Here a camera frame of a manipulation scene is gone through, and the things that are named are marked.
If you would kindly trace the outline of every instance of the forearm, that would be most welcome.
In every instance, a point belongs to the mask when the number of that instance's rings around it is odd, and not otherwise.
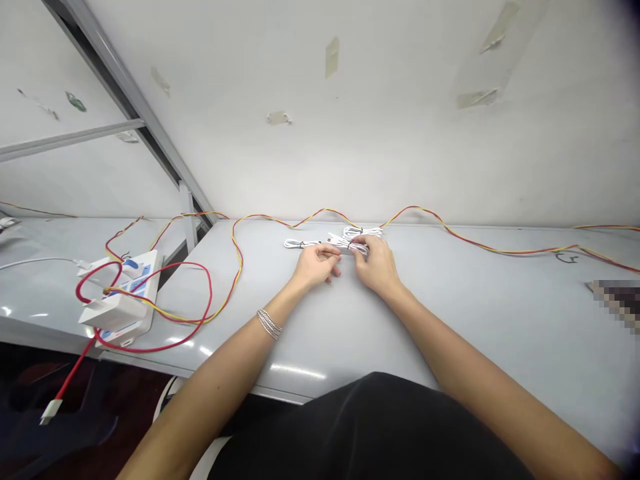
[[[442,391],[490,428],[540,479],[608,479],[617,468],[409,290],[383,296],[420,348]]]
[[[288,283],[265,307],[283,327],[306,288]],[[253,387],[274,340],[256,317],[249,320],[198,368],[151,426],[119,480],[188,479]]]

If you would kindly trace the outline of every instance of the coiled white cable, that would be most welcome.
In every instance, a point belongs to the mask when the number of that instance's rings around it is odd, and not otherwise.
[[[352,226],[345,227],[342,237],[348,240],[354,239],[360,235],[375,235],[376,237],[382,237],[382,228],[375,227],[370,229],[356,228]]]
[[[286,239],[285,240],[285,247],[286,248],[305,248],[305,247],[309,247],[311,245],[318,245],[322,243],[320,240],[306,240],[306,241],[300,241],[300,240],[296,240],[296,239]]]
[[[342,249],[358,250],[363,255],[369,254],[368,246],[362,245],[361,243],[353,243],[352,240],[353,239],[338,237],[337,235],[330,233],[329,238],[327,239],[327,243],[330,243],[331,245],[335,245],[336,247],[342,248]]]

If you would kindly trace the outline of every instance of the metal bar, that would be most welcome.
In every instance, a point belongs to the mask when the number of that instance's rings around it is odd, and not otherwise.
[[[102,27],[95,18],[93,12],[84,2],[84,0],[62,0],[62,3],[72,14],[73,19],[77,22],[78,27],[86,35],[91,45],[102,59],[110,74],[114,77],[117,84],[122,88],[123,92],[131,102],[140,118],[145,121],[148,130],[160,146],[162,152],[167,157],[168,162],[178,172],[178,175],[186,182],[190,192],[200,208],[204,211],[212,211],[213,207],[207,200],[204,192],[196,182],[195,178],[189,171],[184,160],[173,146],[170,138],[167,136],[160,121],[155,116],[151,107],[145,100],[142,92],[135,84],[133,77],[126,69],[118,54],[116,54],[111,42],[102,30]],[[215,215],[207,215],[207,219],[211,224],[217,220]]]
[[[187,187],[187,184],[184,180],[180,180],[178,182],[180,187],[180,200],[182,201],[182,212],[183,213],[195,213],[193,211],[193,199],[191,198],[191,192]],[[187,252],[191,253],[195,248],[195,244],[198,242],[197,232],[195,230],[195,217],[192,215],[187,215],[183,219],[183,225],[185,226],[185,234],[187,237]]]
[[[98,127],[89,130],[82,130],[80,132],[66,133],[56,137],[10,145],[8,147],[0,148],[0,163],[19,157],[26,157],[27,155],[33,155],[34,153],[54,150],[56,148],[67,147],[76,143],[94,140],[96,138],[108,137],[115,133],[134,130],[144,126],[145,122],[140,119],[128,120],[122,123],[107,125],[106,127]]]
[[[75,22],[73,20],[73,16],[69,13],[67,8],[60,3],[60,0],[43,0],[43,3],[62,31],[65,32],[69,41],[73,44],[75,49],[78,50],[78,53],[89,66],[93,74],[98,78],[104,89],[108,92],[109,96],[118,108],[120,108],[120,111],[125,118],[127,120],[138,118],[138,112],[135,111],[135,108],[133,108],[133,105],[128,100],[127,96],[115,82],[109,70],[107,70],[104,62],[102,62],[93,47],[89,44],[89,40],[78,28],[74,28]],[[171,179],[175,188],[178,189],[178,180],[180,180],[180,176],[172,168],[168,160],[164,158],[162,150],[156,147],[156,141],[151,136],[148,129],[138,130],[138,136],[140,136],[142,143],[145,144],[150,154],[155,157],[158,164]]]

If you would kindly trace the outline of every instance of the hand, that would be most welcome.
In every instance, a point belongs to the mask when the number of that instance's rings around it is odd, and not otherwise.
[[[331,283],[331,274],[341,275],[337,263],[342,260],[340,250],[333,245],[321,243],[304,248],[298,258],[291,282],[310,289],[326,281]]]
[[[393,252],[386,241],[374,235],[360,235],[354,238],[353,242],[369,247],[369,257],[366,260],[358,250],[351,250],[355,257],[355,271],[362,283],[381,297],[402,287],[395,269]]]

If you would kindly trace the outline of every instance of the white table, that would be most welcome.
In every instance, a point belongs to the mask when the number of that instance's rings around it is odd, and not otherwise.
[[[174,349],[102,358],[189,376],[290,278],[297,250],[288,238],[326,239],[341,223],[308,223],[292,231],[275,222],[244,221],[236,238],[245,266],[226,309],[193,341]],[[217,222],[188,257],[211,270],[215,311],[238,264],[230,221]],[[640,266],[640,235],[621,231],[459,227],[460,234],[502,249],[580,243]],[[554,254],[510,257],[484,251],[441,227],[392,224],[385,238],[402,280],[444,322],[496,362],[605,454],[620,459],[633,428],[638,386],[636,336],[608,314],[585,286],[594,279],[630,279],[630,271],[584,256],[567,264]],[[350,254],[343,276],[313,290],[291,315],[254,393],[294,403],[318,397],[372,371],[437,388],[408,333],[385,304],[360,284]],[[204,274],[180,267],[158,303],[200,318],[207,302]],[[136,348],[184,338],[191,326],[158,316]]]
[[[105,242],[134,219],[22,218],[0,235],[0,265],[40,257],[87,262],[107,256]],[[111,248],[132,256],[144,253],[166,219],[140,220]],[[165,262],[185,244],[181,222],[162,236]],[[79,353],[93,336],[78,324],[82,304],[75,298],[77,268],[64,261],[28,263],[0,271],[0,341]]]

